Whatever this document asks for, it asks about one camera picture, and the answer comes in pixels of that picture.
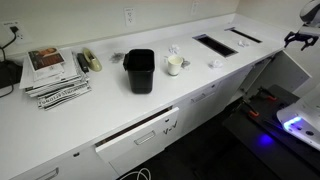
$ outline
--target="floor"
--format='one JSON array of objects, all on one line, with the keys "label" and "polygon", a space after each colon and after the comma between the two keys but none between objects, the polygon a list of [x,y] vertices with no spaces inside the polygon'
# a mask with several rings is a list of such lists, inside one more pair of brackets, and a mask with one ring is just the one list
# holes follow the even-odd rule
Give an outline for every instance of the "floor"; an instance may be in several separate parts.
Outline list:
[{"label": "floor", "polygon": [[223,127],[231,110],[232,105],[133,171],[148,168],[152,180],[279,179]]}]

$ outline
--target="electrical outlet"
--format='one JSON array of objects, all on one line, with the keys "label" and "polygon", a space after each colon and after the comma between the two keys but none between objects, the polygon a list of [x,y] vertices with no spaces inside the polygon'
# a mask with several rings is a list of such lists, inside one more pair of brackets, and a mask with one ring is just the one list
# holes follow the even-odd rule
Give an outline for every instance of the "electrical outlet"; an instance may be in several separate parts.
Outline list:
[{"label": "electrical outlet", "polygon": [[16,32],[17,39],[15,40],[16,44],[25,44],[32,42],[31,36],[28,34],[27,30],[24,28],[24,26],[17,20],[14,21],[4,21],[1,22],[4,29],[8,32],[9,36],[11,38],[14,37],[13,32],[11,31],[10,27],[16,26],[19,30]]},{"label": "electrical outlet", "polygon": [[195,0],[192,2],[192,6],[191,6],[191,15],[196,15],[197,11],[198,11],[198,6],[200,4],[200,1]]},{"label": "electrical outlet", "polygon": [[133,26],[136,24],[136,12],[134,8],[124,8],[124,17],[126,19],[126,26]]}]

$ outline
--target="open drawer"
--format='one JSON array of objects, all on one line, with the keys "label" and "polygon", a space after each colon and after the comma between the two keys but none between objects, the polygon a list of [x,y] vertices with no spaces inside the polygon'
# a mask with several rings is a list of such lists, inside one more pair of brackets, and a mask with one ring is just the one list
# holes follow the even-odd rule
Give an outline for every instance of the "open drawer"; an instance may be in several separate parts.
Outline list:
[{"label": "open drawer", "polygon": [[161,152],[177,138],[179,108],[171,109],[146,123],[100,145],[96,152],[122,175]]}]

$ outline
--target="magazine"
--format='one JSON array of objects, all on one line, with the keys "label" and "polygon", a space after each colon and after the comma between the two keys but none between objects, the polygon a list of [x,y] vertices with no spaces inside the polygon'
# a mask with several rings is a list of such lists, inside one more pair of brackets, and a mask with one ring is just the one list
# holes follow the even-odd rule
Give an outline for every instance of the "magazine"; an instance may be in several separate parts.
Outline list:
[{"label": "magazine", "polygon": [[55,47],[29,51],[28,58],[34,72],[34,81],[64,72],[61,64],[63,64],[65,60]]}]

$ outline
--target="small white container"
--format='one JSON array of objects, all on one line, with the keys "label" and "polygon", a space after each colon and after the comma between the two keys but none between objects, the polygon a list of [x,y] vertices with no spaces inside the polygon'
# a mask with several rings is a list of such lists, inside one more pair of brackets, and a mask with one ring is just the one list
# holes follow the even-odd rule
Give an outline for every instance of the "small white container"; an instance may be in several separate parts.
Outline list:
[{"label": "small white container", "polygon": [[176,76],[179,74],[181,69],[181,64],[183,63],[183,58],[177,55],[172,55],[168,58],[168,73],[171,76]]}]

